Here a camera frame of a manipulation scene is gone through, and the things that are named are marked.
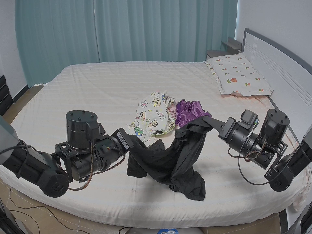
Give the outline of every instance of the pillowcase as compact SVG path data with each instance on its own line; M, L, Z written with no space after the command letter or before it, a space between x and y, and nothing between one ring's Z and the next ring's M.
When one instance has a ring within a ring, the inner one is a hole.
M266 82L242 52L231 56L213 57L204 61L216 78L223 95L253 96L272 94Z

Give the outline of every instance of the white wall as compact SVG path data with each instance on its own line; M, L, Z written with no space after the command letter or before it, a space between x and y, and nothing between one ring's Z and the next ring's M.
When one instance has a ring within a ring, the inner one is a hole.
M26 85L15 34L15 0L0 0L0 75L15 97Z
M312 65L312 0L239 0L236 39L244 29L281 44Z

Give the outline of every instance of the teal curtain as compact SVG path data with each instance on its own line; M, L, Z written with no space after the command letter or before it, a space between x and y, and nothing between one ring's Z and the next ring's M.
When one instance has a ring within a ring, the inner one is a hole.
M16 0L28 84L71 64L203 61L234 37L237 0Z

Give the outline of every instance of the robotic arm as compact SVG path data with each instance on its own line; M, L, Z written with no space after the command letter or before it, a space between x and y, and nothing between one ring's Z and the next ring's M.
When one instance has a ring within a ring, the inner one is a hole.
M243 112L241 122L232 117L227 122L208 116L203 120L247 162L252 161L266 169L277 154L264 175L275 191L287 189L293 178L311 162L312 126L297 149L282 158L287 148L282 138L290 122L282 111L268 110L259 135L253 133L259 124L258 115L249 110ZM19 140L15 130L0 117L0 164L18 178L39 186L47 196L60 197L73 179L84 182L91 171L94 175L108 170L113 162L134 147L123 128L111 136L104 135L104 128L92 112L69 111L66 125L67 142L56 144L54 154L47 154ZM64 161L66 172L60 165L60 159Z

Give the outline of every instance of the white sticker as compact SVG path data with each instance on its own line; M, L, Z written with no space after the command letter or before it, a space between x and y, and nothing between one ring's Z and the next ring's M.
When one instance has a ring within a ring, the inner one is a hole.
M126 148L126 150L129 149L129 146L128 146L127 142L124 140L124 138L122 137L121 133L117 132L116 135L118 136L118 138L120 139L121 143Z

